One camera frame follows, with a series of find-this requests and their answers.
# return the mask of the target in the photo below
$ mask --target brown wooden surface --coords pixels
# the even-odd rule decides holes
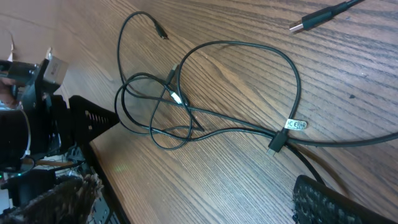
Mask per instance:
[[[286,53],[302,77],[296,118],[309,126],[291,135],[344,141],[396,132],[397,1],[367,0],[310,32],[290,35],[287,30],[307,13],[339,2],[63,0],[59,6],[54,3],[59,7],[56,22],[40,27],[51,31],[56,54],[70,62],[60,93],[84,96],[109,110],[121,84],[116,64],[120,26],[130,13],[146,11],[165,27],[170,40],[159,38],[146,17],[133,19],[121,45],[129,76],[148,72],[165,78],[185,53],[211,40],[266,44]],[[134,87],[154,96],[160,91],[149,81]],[[293,73],[281,58],[225,45],[207,47],[188,59],[182,89],[194,106],[274,130],[285,123],[296,91]],[[127,97],[126,103],[147,124],[154,102]],[[209,131],[236,126],[205,114],[195,116]],[[187,115],[161,105],[155,125],[178,124],[187,124]],[[166,146],[176,144],[162,136],[156,139]],[[95,140],[100,163],[134,223],[292,223],[295,179],[310,174],[285,149],[267,156],[268,143],[259,136],[228,133],[166,152],[150,137],[132,135],[120,125]],[[397,143],[306,147],[305,152],[332,170],[340,186],[312,161],[330,187],[398,222]]]

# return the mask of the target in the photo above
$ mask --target textured black pad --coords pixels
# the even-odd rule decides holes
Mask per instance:
[[[395,223],[319,184],[306,175],[300,175],[296,180],[293,202],[293,219],[299,224]]]

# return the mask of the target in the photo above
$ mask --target wood grain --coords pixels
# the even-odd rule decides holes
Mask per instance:
[[[113,110],[121,84],[116,41],[123,20],[134,11],[153,15],[170,40],[160,39],[152,22],[135,17],[121,44],[124,72],[165,78],[198,44],[242,40],[276,47],[296,64],[303,94],[297,119],[303,139],[367,139],[398,130],[398,3],[365,1],[309,32],[290,35],[290,23],[338,4],[321,1],[224,0],[63,0],[54,48],[70,62],[60,92],[81,95]],[[182,89],[194,106],[281,129],[295,97],[289,65],[270,52],[217,45],[195,52],[182,70]],[[157,96],[160,86],[140,81],[134,88]],[[139,121],[148,123],[153,101],[127,96]],[[237,126],[195,113],[208,130]],[[154,126],[187,124],[183,110],[161,105]],[[155,137],[165,146],[178,144]],[[148,137],[120,125],[95,140],[96,151],[126,213],[134,223],[292,223],[295,178],[308,170],[290,152],[266,155],[268,139],[227,133],[166,152]],[[398,221],[397,141],[358,148],[307,147],[309,157],[333,169],[339,187],[315,164],[327,184],[364,206]]]

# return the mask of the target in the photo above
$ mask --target white cable label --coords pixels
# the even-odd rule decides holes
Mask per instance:
[[[291,130],[304,130],[307,127],[307,122],[294,119],[288,119],[285,128]]]

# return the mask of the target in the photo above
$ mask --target tangled cable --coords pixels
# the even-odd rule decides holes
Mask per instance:
[[[251,134],[257,134],[260,136],[264,136],[267,138],[272,139],[270,146],[272,145],[272,143],[274,142],[274,140],[277,140],[278,142],[276,144],[280,144],[280,147],[285,146],[287,149],[289,149],[290,151],[292,151],[306,166],[307,168],[310,170],[310,172],[314,175],[315,179],[321,183],[321,184],[325,184],[322,181],[322,178],[320,177],[320,175],[318,174],[318,172],[314,169],[314,167],[311,165],[311,163],[309,163],[309,161],[307,161],[307,159],[301,154],[299,153],[299,151],[293,146],[294,144],[304,144],[304,145],[308,145],[308,146],[319,146],[319,147],[356,147],[356,146],[365,146],[365,145],[370,145],[370,144],[377,144],[380,142],[385,142],[385,141],[390,141],[393,139],[397,139],[398,138],[398,133],[393,133],[393,134],[389,134],[387,136],[383,136],[383,137],[379,137],[379,138],[374,138],[374,139],[368,139],[368,140],[361,140],[361,141],[348,141],[348,142],[318,142],[318,141],[309,141],[309,140],[303,140],[303,139],[297,139],[297,138],[292,138],[292,137],[288,137],[288,129],[283,128],[281,131],[275,132],[273,130],[264,128],[262,126],[258,126],[256,124],[251,124],[247,121],[243,121],[237,118],[232,118],[230,116],[226,116],[214,111],[210,111],[210,110],[205,110],[205,109],[201,109],[201,108],[196,108],[194,106],[190,106],[190,102],[186,96],[186,94],[181,90],[181,86],[180,86],[180,77],[181,77],[181,71],[182,68],[184,66],[185,61],[187,60],[187,58],[189,58],[189,56],[194,53],[195,51],[197,51],[198,49],[202,48],[202,47],[206,47],[209,45],[215,45],[215,44],[229,44],[229,45],[244,45],[244,46],[248,46],[248,47],[255,47],[255,48],[259,48],[259,49],[264,49],[264,50],[269,50],[272,51],[278,55],[280,55],[283,59],[285,59],[290,67],[293,70],[293,73],[296,77],[296,82],[297,82],[297,93],[296,93],[296,97],[295,97],[295,101],[293,103],[293,107],[292,110],[290,112],[289,115],[289,119],[293,119],[295,116],[295,113],[297,111],[297,107],[299,105],[299,101],[300,101],[300,97],[301,97],[301,80],[300,80],[300,75],[299,75],[299,71],[297,70],[296,66],[294,65],[293,61],[291,61],[291,59],[289,59],[288,56],[286,56],[286,54],[284,54],[283,52],[281,52],[280,50],[277,50],[273,47],[269,47],[269,46],[265,46],[265,45],[261,45],[261,44],[253,44],[253,43],[247,43],[247,42],[239,42],[239,41],[230,41],[230,40],[217,40],[217,41],[212,41],[212,42],[207,42],[204,44],[201,44],[197,47],[195,47],[194,49],[192,49],[191,51],[189,51],[184,58],[181,60],[181,62],[179,63],[179,68],[173,68],[168,77],[166,78],[166,80],[160,79],[158,77],[155,77],[151,74],[148,73],[136,73],[133,76],[129,77],[126,80],[126,77],[123,74],[123,70],[121,67],[121,62],[120,62],[120,44],[121,44],[121,39],[122,39],[122,34],[123,34],[123,30],[127,24],[127,22],[133,18],[135,15],[138,14],[143,14],[146,15],[147,17],[149,17],[149,19],[152,20],[152,22],[155,25],[155,29],[158,33],[158,35],[163,38],[163,39],[168,39],[166,32],[163,30],[163,28],[160,26],[160,24],[148,13],[146,12],[134,12],[132,13],[130,16],[128,16],[126,18],[126,20],[124,21],[122,28],[120,30],[119,33],[119,39],[118,39],[118,45],[117,45],[117,61],[118,61],[118,68],[119,68],[119,74],[121,77],[121,81],[123,83],[123,85],[119,88],[119,90],[116,92],[116,96],[114,99],[114,110],[115,113],[118,114],[118,109],[117,109],[117,102],[118,102],[118,96],[121,92],[121,104],[122,104],[122,108],[124,113],[126,114],[127,118],[134,123],[136,126],[146,129],[147,132],[145,133],[140,133],[138,131],[132,130],[131,128],[127,127],[122,121],[121,124],[128,130],[130,130],[130,132],[134,133],[134,134],[138,134],[138,135],[150,135],[153,142],[160,148],[165,149],[165,150],[175,150],[178,149],[180,147],[182,147],[184,144],[186,144],[187,142],[191,142],[191,141],[200,141],[212,136],[215,136],[217,134],[221,134],[221,133],[227,133],[227,132],[243,132],[243,133],[251,133]],[[173,77],[175,76],[177,84],[173,85],[171,84],[171,81],[173,79]],[[127,87],[130,86],[130,83],[134,82],[134,81],[138,81],[138,80],[154,80],[157,83],[161,84],[163,86],[163,90],[160,94],[159,97],[154,97],[154,96],[142,96],[142,95],[138,95],[137,93],[133,93],[134,90],[129,90]],[[163,95],[164,93],[168,91],[170,93],[170,95],[172,96],[172,98],[175,101],[170,101],[170,100],[166,100],[163,99]],[[125,94],[126,92],[128,92],[131,96],[136,97],[136,98],[141,98],[141,99],[147,99],[147,100],[155,100],[157,103],[155,104],[155,108],[151,114],[150,117],[150,121],[149,121],[149,125],[144,125],[141,124],[139,122],[137,122],[128,112],[127,108],[126,108],[126,104],[125,104]],[[176,126],[176,127],[172,127],[172,128],[168,128],[168,129],[158,129],[152,126],[152,121],[154,119],[154,115],[155,112],[157,111],[157,108],[160,104],[160,102],[162,103],[167,103],[170,105],[174,105],[174,106],[178,106],[181,108],[184,108],[185,111],[187,112],[187,114],[189,115],[190,118],[190,124],[189,126]],[[192,115],[192,112],[196,111],[196,112],[201,112],[201,113],[207,113],[213,116],[217,116],[219,118],[223,118],[223,119],[227,119],[242,125],[245,125],[249,128],[222,128],[222,129],[218,129],[216,131],[212,131],[210,133],[204,134],[200,137],[197,138],[192,138],[192,131],[201,131],[204,132],[205,129],[200,125],[200,123],[195,119],[195,117]],[[181,137],[175,134],[170,133],[170,131],[175,130],[175,129],[187,129],[188,133],[185,137]],[[181,143],[178,146],[175,147],[163,147],[161,146],[155,139],[154,139],[154,135],[155,134],[163,134],[166,135],[168,137],[174,138],[174,139],[178,139],[181,141]]]

